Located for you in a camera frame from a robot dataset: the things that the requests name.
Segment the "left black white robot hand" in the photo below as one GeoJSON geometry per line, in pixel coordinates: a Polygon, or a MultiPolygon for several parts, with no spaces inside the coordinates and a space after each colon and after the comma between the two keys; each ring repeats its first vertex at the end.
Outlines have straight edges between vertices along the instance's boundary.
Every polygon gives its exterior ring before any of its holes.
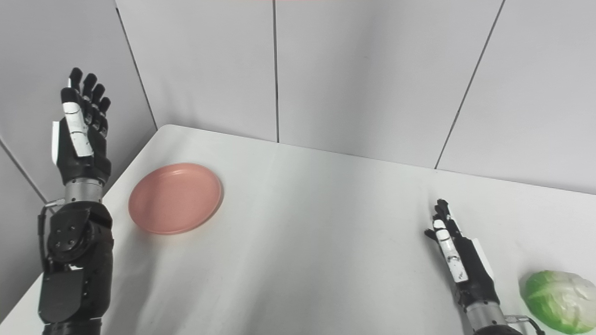
{"type": "Polygon", "coordinates": [[[110,98],[95,74],[74,67],[61,90],[63,117],[52,125],[52,159],[64,185],[78,179],[107,184],[112,164],[107,157],[107,110],[110,98]]]}

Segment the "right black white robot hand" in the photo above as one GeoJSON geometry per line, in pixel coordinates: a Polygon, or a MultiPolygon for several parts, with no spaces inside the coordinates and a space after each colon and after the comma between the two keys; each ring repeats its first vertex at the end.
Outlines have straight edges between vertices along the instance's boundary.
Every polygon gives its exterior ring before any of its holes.
{"type": "Polygon", "coordinates": [[[438,199],[434,209],[432,227],[424,235],[438,244],[453,280],[456,303],[462,309],[475,303],[499,305],[501,301],[479,242],[463,235],[446,200],[438,199]]]}

